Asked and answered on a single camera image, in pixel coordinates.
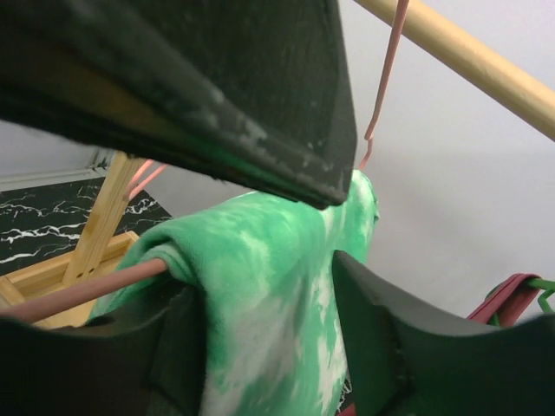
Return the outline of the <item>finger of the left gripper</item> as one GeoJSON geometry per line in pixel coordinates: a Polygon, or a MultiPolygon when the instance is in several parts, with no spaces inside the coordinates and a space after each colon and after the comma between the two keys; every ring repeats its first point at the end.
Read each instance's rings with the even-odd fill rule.
{"type": "Polygon", "coordinates": [[[1,117],[318,209],[356,156],[335,1],[4,1],[1,117]]]}

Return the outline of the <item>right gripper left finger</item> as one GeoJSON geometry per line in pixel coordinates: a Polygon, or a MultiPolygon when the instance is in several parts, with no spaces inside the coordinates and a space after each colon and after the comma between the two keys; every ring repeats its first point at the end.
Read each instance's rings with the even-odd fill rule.
{"type": "Polygon", "coordinates": [[[197,415],[206,311],[167,285],[79,327],[1,320],[3,415],[197,415]]]}

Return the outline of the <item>green patterned garment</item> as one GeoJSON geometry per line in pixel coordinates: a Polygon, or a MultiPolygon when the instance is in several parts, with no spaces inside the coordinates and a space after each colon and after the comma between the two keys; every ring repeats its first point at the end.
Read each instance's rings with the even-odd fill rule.
{"type": "Polygon", "coordinates": [[[154,258],[206,295],[204,415],[332,415],[347,373],[331,261],[367,258],[378,219],[370,180],[319,211],[249,192],[146,231],[121,268],[154,258]]]}

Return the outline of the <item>pink wire hanger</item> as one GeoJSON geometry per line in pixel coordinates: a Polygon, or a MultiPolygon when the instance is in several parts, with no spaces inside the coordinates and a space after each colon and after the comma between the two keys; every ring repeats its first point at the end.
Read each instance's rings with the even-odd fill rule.
{"type": "MultiPolygon", "coordinates": [[[[383,63],[378,93],[376,95],[374,113],[367,127],[364,139],[367,141],[367,151],[360,163],[364,168],[372,154],[375,127],[382,111],[382,104],[389,84],[389,78],[396,50],[402,35],[403,25],[408,13],[408,1],[399,1],[396,4],[395,16],[391,26],[386,57],[383,63]]],[[[97,297],[112,293],[131,284],[146,280],[167,269],[166,263],[161,259],[149,260],[136,266],[121,271],[98,277],[66,289],[56,291],[46,296],[31,299],[26,302],[12,305],[1,311],[2,317],[11,316],[22,322],[34,323],[72,309],[78,305],[90,302],[97,297]]]]}
{"type": "Polygon", "coordinates": [[[127,185],[124,193],[126,200],[131,201],[135,198],[148,184],[164,172],[166,168],[167,164],[159,164],[151,159],[145,161],[127,185]]]}

